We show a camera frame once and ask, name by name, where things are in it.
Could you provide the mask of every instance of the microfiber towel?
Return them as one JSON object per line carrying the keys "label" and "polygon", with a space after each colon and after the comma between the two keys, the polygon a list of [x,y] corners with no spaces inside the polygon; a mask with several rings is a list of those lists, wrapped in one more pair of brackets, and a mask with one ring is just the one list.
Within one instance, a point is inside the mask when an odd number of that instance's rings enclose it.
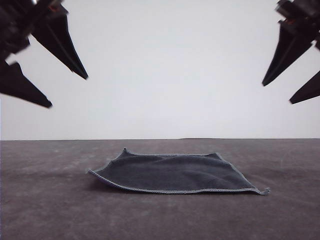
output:
{"label": "microfiber towel", "polygon": [[88,172],[109,186],[145,193],[270,192],[258,190],[219,153],[138,154],[125,148],[107,165]]}

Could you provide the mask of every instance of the white backdrop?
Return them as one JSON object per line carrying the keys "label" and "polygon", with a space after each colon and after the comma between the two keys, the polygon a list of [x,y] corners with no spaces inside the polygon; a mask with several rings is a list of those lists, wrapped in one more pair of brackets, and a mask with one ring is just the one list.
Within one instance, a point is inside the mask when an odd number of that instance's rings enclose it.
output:
{"label": "white backdrop", "polygon": [[53,108],[1,94],[2,140],[319,138],[320,97],[289,103],[320,70],[316,48],[261,84],[277,1],[65,0],[89,79],[31,37],[10,62]]}

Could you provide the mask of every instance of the table surface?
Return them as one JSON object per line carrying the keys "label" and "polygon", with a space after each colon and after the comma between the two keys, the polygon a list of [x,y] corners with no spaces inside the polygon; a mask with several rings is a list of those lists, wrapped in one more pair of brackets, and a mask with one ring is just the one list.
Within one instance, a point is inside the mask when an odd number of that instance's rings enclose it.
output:
{"label": "table surface", "polygon": [[[85,174],[123,148],[220,153],[268,196],[149,194]],[[1,142],[4,240],[318,240],[320,139]]]}

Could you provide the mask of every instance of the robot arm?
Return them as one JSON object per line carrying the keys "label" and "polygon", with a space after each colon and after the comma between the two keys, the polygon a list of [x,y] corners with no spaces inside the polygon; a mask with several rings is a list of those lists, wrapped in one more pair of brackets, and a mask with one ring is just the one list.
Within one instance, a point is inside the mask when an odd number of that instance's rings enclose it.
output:
{"label": "robot arm", "polygon": [[[264,86],[275,80],[316,41],[320,49],[320,0],[280,0],[276,11],[286,19],[279,21],[279,42],[272,62],[262,81]],[[320,72],[313,76],[290,99],[292,104],[320,96]]]}
{"label": "robot arm", "polygon": [[0,93],[51,107],[51,102],[22,73],[20,65],[6,59],[35,39],[72,72],[88,78],[68,31],[67,10],[62,0],[0,0]]}

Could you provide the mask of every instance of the gray cloth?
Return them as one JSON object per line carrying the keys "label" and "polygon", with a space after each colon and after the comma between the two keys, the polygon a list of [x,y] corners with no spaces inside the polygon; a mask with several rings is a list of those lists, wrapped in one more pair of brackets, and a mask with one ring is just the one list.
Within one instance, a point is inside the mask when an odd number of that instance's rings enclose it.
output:
{"label": "gray cloth", "polygon": [[88,171],[107,185],[136,192],[192,194],[201,192],[259,191],[231,163],[218,153],[138,154],[126,148],[114,160]]}

